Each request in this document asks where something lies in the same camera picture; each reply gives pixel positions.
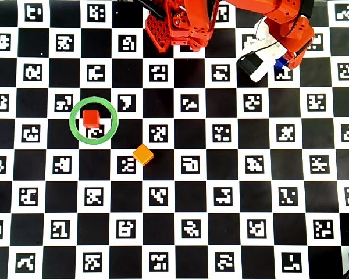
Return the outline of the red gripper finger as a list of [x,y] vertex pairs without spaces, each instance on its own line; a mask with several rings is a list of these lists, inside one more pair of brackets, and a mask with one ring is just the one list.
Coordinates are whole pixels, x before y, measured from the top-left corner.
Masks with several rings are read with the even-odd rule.
[[285,60],[287,60],[286,67],[288,67],[289,69],[295,69],[301,64],[304,55],[304,51],[299,54],[287,51],[285,54]]

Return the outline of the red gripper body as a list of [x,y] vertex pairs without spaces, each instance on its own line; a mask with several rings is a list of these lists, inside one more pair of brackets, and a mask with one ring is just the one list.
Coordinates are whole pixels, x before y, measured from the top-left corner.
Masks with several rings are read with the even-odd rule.
[[306,17],[299,17],[293,30],[291,30],[294,23],[295,20],[279,24],[272,19],[266,19],[270,34],[289,52],[300,55],[313,40],[314,30]]

